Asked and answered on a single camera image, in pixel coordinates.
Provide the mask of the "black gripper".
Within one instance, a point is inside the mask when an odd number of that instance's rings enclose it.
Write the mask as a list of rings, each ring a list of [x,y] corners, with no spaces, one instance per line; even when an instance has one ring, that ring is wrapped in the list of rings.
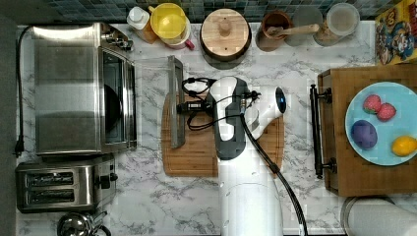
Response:
[[[176,106],[178,114],[186,114],[192,112],[211,113],[211,106],[204,100],[185,101]]]

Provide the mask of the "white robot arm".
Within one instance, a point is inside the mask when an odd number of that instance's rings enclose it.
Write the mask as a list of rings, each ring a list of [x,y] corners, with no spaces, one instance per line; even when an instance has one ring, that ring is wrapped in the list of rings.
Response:
[[[182,111],[205,111],[213,118],[221,236],[283,236],[281,203],[272,167],[257,139],[286,110],[280,87],[249,86],[228,76],[189,78],[182,91],[198,99]]]

